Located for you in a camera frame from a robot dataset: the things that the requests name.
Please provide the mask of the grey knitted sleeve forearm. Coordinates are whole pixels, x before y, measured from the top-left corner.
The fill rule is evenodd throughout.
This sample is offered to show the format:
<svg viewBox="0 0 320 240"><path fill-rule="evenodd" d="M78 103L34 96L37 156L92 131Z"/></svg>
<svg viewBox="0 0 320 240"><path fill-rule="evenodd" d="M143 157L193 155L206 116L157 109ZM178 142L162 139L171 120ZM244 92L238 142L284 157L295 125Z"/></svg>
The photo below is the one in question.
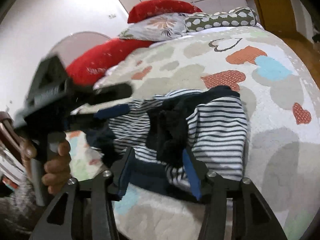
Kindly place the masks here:
<svg viewBox="0 0 320 240"><path fill-rule="evenodd" d="M1 234L3 239L28 239L45 211L36 204L32 182L23 177L19 187L1 198Z"/></svg>

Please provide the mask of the person's left hand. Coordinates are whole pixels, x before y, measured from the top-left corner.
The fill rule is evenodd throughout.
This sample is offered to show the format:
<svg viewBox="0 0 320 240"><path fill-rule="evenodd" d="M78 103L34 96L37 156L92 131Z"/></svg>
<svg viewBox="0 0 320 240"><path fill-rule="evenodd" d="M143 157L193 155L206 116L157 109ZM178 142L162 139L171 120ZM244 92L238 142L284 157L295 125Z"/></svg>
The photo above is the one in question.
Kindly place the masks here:
<svg viewBox="0 0 320 240"><path fill-rule="evenodd" d="M20 149L22 164L26 169L28 179L32 181L30 161L36 157L36 149L31 142L25 139L22 139ZM57 155L44 164L45 174L42 177L42 182L48 187L48 193L51 195L56 195L67 183L68 179L71 178L69 166L71 162L70 150L70 144L65 139L59 143Z"/></svg>

